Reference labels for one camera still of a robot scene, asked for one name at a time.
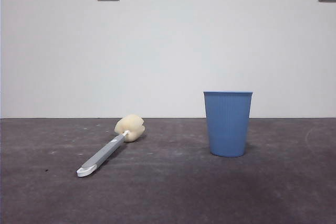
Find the brush handle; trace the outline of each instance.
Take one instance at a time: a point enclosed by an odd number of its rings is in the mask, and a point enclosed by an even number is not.
[[[82,168],[89,168],[96,165],[96,169],[124,142],[125,137],[118,135],[106,144],[102,149],[94,154],[89,160],[87,160]]]

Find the concrete floor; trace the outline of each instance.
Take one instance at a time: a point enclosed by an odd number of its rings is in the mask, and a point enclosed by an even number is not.
[[[78,178],[117,120],[1,120],[2,223],[336,223],[336,119],[251,119],[238,158],[205,119],[145,119]]]

